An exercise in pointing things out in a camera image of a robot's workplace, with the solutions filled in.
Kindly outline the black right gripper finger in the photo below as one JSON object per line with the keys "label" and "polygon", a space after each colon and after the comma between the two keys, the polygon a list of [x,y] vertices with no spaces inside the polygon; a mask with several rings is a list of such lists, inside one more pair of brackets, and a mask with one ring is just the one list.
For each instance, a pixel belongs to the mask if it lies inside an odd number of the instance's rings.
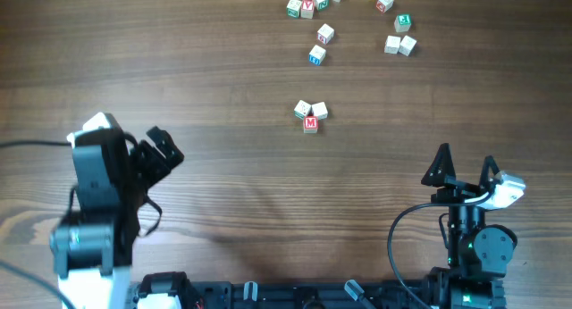
{"label": "black right gripper finger", "polygon": [[500,168],[495,162],[492,155],[484,158],[483,168],[479,178],[479,188],[481,190],[489,190],[490,179],[500,172]]}
{"label": "black right gripper finger", "polygon": [[452,161],[450,144],[443,143],[439,146],[432,164],[421,179],[421,184],[440,188],[453,186],[455,181],[456,172]]}

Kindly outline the plain pale wooden block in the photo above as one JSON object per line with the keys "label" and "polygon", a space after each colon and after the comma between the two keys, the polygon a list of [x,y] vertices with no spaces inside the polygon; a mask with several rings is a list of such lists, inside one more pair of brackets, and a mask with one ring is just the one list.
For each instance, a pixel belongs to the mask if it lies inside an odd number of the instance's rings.
{"label": "plain pale wooden block", "polygon": [[328,110],[325,102],[320,102],[312,105],[312,114],[318,119],[322,120],[328,117]]}

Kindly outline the red M wooden block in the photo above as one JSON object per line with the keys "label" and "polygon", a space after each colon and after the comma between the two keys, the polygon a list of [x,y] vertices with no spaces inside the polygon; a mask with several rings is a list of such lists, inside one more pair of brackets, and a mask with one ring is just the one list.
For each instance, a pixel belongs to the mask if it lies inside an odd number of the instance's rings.
{"label": "red M wooden block", "polygon": [[303,131],[306,134],[317,133],[319,129],[319,120],[315,116],[306,116],[303,119]]}

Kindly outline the green sided wooden block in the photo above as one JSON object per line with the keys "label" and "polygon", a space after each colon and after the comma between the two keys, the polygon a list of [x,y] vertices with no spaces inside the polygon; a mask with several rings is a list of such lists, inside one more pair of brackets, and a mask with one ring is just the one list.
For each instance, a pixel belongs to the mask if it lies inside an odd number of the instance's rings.
{"label": "green sided wooden block", "polygon": [[294,108],[294,115],[300,119],[304,119],[308,117],[308,115],[312,111],[312,105],[303,101],[299,100]]}

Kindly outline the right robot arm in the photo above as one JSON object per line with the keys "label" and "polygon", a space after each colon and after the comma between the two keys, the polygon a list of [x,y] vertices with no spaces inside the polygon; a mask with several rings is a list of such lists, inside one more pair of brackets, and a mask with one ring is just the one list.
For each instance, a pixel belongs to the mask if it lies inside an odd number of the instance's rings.
{"label": "right robot arm", "polygon": [[435,187],[431,204],[448,209],[440,225],[448,266],[434,267],[422,283],[421,299],[432,308],[504,308],[502,279],[517,246],[516,234],[485,215],[513,205],[526,190],[519,177],[484,159],[476,184],[456,177],[450,145],[439,146],[421,183]]}

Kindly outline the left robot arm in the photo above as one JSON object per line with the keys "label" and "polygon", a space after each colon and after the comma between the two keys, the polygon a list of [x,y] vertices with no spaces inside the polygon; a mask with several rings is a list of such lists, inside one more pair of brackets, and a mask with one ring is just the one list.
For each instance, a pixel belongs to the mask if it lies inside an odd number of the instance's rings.
{"label": "left robot arm", "polygon": [[71,199],[79,207],[68,210],[50,236],[66,308],[126,302],[139,208],[157,206],[148,191],[184,160],[167,131],[154,127],[147,136],[134,142],[120,128],[103,127],[71,134],[77,176]]}

